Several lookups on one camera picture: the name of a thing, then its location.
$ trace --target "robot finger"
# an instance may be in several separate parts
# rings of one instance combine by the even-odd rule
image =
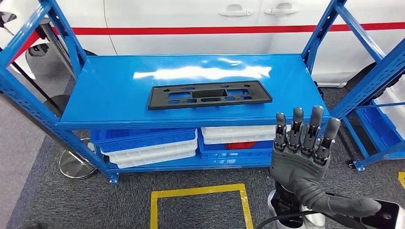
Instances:
[[[329,159],[330,147],[334,144],[341,122],[337,118],[331,118],[325,129],[325,135],[321,139],[320,145],[314,156],[314,161],[319,165],[324,165]]]
[[[301,137],[301,129],[302,129],[302,118],[304,116],[304,112],[301,107],[294,108],[294,116],[291,123],[291,131],[289,135],[289,143],[288,149],[296,152],[300,147],[300,137]]]
[[[286,117],[283,113],[276,114],[276,138],[274,139],[274,148],[283,151],[287,143]]]
[[[320,122],[323,116],[323,107],[314,106],[312,108],[311,119],[309,120],[308,130],[305,134],[304,143],[301,148],[301,153],[307,156],[314,152],[315,142],[320,129]]]

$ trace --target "black plastic license plate bracket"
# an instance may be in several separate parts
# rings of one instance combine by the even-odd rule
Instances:
[[[260,81],[195,83],[155,86],[148,110],[271,103],[273,98]]]

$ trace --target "red stripe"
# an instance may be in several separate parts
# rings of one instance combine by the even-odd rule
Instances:
[[[10,61],[10,63],[14,62],[14,60],[19,57],[23,52],[25,52],[27,49],[31,47],[34,42],[36,42],[39,39],[39,35],[34,31],[25,41],[24,45],[18,50],[17,54],[15,54],[14,58]]]
[[[362,24],[365,30],[405,29],[405,22]],[[313,32],[315,25],[240,26],[240,27],[172,27],[172,28],[73,28],[76,35],[169,35]],[[347,25],[332,25],[330,31],[350,31]]]

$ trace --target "red object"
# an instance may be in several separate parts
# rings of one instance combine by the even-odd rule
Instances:
[[[237,142],[237,143],[226,143],[226,149],[250,149],[252,146],[256,145],[256,142]]]
[[[316,25],[271,25],[234,27],[155,27],[155,28],[73,28],[76,35],[170,35],[224,33],[313,32]],[[405,22],[362,24],[365,30],[405,29]],[[347,25],[332,25],[329,31],[350,31]]]

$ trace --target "white plastic bin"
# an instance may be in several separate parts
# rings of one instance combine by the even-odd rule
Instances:
[[[271,141],[276,137],[275,125],[202,127],[204,144]]]
[[[374,99],[376,104],[391,104],[405,102],[405,79],[404,75],[391,87],[387,87],[380,97]],[[397,132],[405,139],[405,105],[383,106],[380,110],[394,124]]]
[[[194,156],[196,149],[197,134],[189,141],[101,153],[119,168],[126,168]]]
[[[195,156],[195,150],[190,151],[190,152],[172,154],[172,155],[163,155],[163,156],[153,157],[153,158],[133,159],[133,160],[123,161],[123,162],[117,161],[114,163],[117,164],[118,168],[129,168],[129,167],[134,167],[134,166],[142,166],[142,165],[159,163],[159,162],[164,162],[164,161],[177,160],[177,159],[182,159],[182,158],[192,157],[192,156]]]

